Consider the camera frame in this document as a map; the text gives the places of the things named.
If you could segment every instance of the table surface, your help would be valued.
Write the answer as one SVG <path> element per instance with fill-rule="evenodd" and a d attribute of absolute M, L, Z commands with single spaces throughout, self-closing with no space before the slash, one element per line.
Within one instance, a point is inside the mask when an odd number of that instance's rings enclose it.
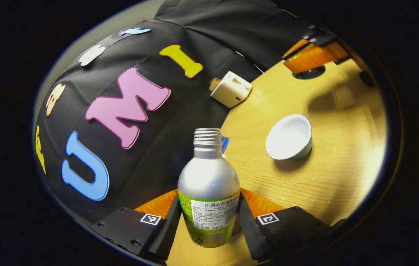
<path fill-rule="evenodd" d="M 326 64 L 314 79 L 296 79 L 279 62 L 252 82 L 250 96 L 221 127 L 224 154 L 240 186 L 283 207 L 302 207 L 333 225 L 358 207 L 382 167 L 386 116 L 376 87 L 366 86 L 352 60 Z M 293 113 L 312 127 L 312 150 L 300 160 L 274 160 L 265 150 L 272 126 Z M 183 219 L 167 261 L 173 265 L 256 265 L 243 233 L 214 249 L 193 244 Z"/>

